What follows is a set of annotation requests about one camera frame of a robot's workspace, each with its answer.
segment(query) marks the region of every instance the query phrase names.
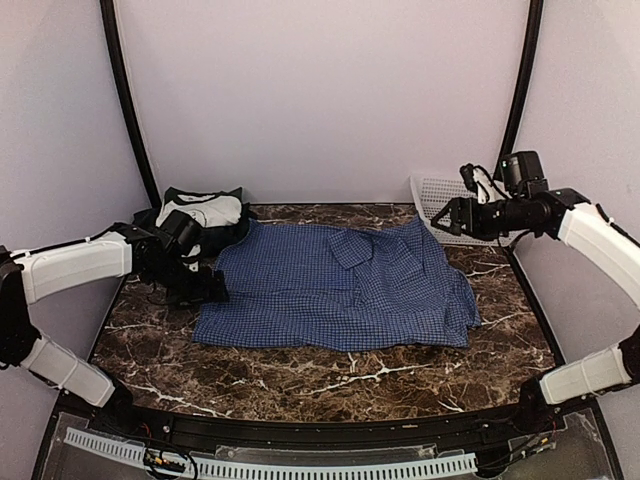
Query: black and white garment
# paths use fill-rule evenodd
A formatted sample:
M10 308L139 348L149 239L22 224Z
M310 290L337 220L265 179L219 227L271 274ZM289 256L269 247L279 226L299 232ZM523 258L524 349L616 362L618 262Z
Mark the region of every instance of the black and white garment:
M249 217L254 217L248 203L242 203L242 188L230 192L195 193L170 187L161 208L136 214L136 224L162 225L174 210L186 213L202 226L202 234L191 253L183 260L195 263L215 257L222 249L242 240L249 232Z

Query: black metal pole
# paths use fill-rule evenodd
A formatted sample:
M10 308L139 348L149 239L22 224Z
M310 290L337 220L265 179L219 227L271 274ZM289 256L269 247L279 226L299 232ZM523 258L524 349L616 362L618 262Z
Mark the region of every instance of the black metal pole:
M102 23L104 25L104 34L107 40L107 48L109 50L109 58L111 59L111 68L113 70L113 78L116 82L118 97L120 98L120 107L127 131L129 132L129 140L133 148L133 154L136 157L138 170L147 191L149 202L152 207L160 207L162 201L158 193L158 186L153 178L147 150L144 147L138 117L133 105L131 90L129 89L129 81L124 66L124 58L122 56L122 46L120 45L120 36L118 35L118 24L116 22L116 12L113 0L100 0L100 9L102 10Z
M531 0L529 3L529 16L527 18L527 30L524 36L524 44L522 46L522 57L520 58L520 69L518 70L518 79L513 92L513 101L511 102L511 110L509 111L509 119L502 139L500 154L498 158L513 152L513 146L516 143L516 136L520 128L522 120L522 112L524 111L524 103L527 99L527 91L529 90L529 82L531 81L531 72L533 71L533 61L536 56L536 47L538 45L538 35L540 33L540 24L542 23L542 6L543 0ZM502 175L496 164L493 178L502 180Z

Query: white cloth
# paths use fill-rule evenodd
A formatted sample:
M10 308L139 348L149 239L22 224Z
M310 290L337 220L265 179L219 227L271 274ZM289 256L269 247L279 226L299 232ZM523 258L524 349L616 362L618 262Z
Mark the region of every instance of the white cloth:
M174 210L186 213L204 228L225 227L235 225L240 221L240 214L242 213L242 202L240 200L229 195L211 197L215 197L215 195L202 197L178 195L183 204L178 204L172 200L162 205L160 214L156 219L156 227L161 226Z

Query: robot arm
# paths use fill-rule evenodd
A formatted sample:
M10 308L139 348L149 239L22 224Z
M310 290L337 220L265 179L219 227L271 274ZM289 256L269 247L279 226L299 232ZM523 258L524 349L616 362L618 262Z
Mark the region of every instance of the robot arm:
M192 271L181 261L200 233L189 215L172 212L160 228L116 223L96 237L34 251L0 247L0 368L27 368L90 405L105 407L124 387L31 324L27 306L68 288L137 273L167 287L177 307L228 301L222 272Z
M476 183L471 167L461 169L469 189ZM502 192L503 198L487 203L475 198L454 198L432 219L432 226L482 240L494 240L515 230L529 230L536 237L547 234L595 263L640 308L638 243L617 227L599 205L592 205L578 192L549 190L535 152L507 156L500 160L499 167L509 196ZM478 188L487 190L486 185ZM491 188L498 189L495 183ZM447 215L448 224L443 221ZM523 431L536 431L555 406L637 383L640 327L616 345L525 382L514 422Z

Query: gray wall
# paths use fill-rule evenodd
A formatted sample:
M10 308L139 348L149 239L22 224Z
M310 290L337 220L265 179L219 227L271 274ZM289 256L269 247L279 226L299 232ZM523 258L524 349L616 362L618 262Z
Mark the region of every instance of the gray wall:
M3 0L0 11L0 243L43 246L128 220L146 201L98 2ZM86 356L115 286L45 299L33 321ZM27 479L56 392L14 368L0 382L0 477Z
M600 202L640 237L640 4L545 3L517 146L537 149L552 186ZM568 360L630 335L640 315L577 252L550 239L518 256ZM640 387L600 401L628 479L640 479Z
M528 0L118 4L161 189L373 202L495 160Z

